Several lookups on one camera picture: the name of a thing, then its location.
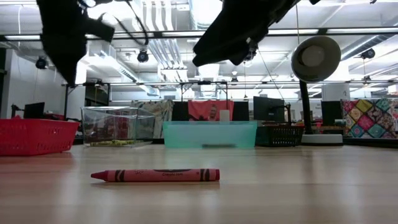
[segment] crayon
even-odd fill
[[[106,170],[91,174],[92,178],[107,182],[188,182],[217,181],[219,169],[136,169]]]

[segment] transparent teal container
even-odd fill
[[[257,121],[165,121],[166,148],[253,148]]]

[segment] crayon tip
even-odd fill
[[[216,170],[216,180],[220,180],[220,170]]]
[[[91,178],[96,178],[96,179],[105,180],[105,181],[108,179],[107,176],[108,176],[108,173],[106,171],[91,174]]]

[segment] wooden table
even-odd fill
[[[220,168],[220,182],[104,183],[105,169]],[[74,147],[0,157],[1,224],[398,223],[398,152]]]

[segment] red basket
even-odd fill
[[[0,156],[34,156],[69,150],[77,122],[0,119]]]

